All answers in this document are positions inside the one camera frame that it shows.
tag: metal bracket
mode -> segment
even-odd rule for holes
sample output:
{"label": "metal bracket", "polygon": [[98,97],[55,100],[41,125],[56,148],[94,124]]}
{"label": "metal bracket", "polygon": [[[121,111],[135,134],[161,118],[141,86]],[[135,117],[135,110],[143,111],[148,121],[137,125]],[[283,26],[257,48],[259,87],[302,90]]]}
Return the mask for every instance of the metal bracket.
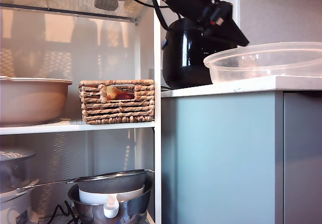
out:
{"label": "metal bracket", "polygon": [[133,22],[133,23],[135,23],[136,26],[139,26],[140,19],[131,18],[130,21]]}

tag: beige bowl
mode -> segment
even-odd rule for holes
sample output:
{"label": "beige bowl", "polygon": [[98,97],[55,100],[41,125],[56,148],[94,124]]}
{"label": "beige bowl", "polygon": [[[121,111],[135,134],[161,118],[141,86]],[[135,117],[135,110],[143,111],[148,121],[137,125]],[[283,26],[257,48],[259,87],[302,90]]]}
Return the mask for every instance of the beige bowl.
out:
{"label": "beige bowl", "polygon": [[71,81],[0,77],[0,126],[46,123],[65,108]]}

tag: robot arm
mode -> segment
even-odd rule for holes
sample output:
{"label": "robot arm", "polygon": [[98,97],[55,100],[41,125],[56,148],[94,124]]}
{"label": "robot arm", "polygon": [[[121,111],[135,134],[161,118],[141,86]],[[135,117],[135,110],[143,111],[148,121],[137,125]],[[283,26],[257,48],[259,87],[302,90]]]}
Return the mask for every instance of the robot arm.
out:
{"label": "robot arm", "polygon": [[[240,46],[249,41],[232,19],[232,4],[221,0],[162,0],[169,8],[192,21],[203,30],[203,35],[223,42],[231,42]],[[161,24],[166,27],[160,15],[156,0],[154,7]]]}

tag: label sticker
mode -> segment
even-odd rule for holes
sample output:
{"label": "label sticker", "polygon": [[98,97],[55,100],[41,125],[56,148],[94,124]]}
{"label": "label sticker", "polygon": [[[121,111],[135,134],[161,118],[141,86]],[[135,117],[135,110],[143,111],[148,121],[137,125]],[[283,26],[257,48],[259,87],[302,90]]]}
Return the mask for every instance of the label sticker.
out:
{"label": "label sticker", "polygon": [[28,212],[25,210],[23,213],[16,217],[16,224],[26,224],[28,221]]}

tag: cabinet door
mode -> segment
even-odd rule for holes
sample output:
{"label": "cabinet door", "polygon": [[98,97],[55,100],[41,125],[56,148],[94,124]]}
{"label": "cabinet door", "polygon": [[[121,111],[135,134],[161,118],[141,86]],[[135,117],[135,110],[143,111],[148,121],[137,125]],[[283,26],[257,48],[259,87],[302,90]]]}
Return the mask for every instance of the cabinet door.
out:
{"label": "cabinet door", "polygon": [[163,221],[281,224],[282,111],[281,92],[162,99]]}
{"label": "cabinet door", "polygon": [[322,223],[322,94],[284,94],[284,223]]}

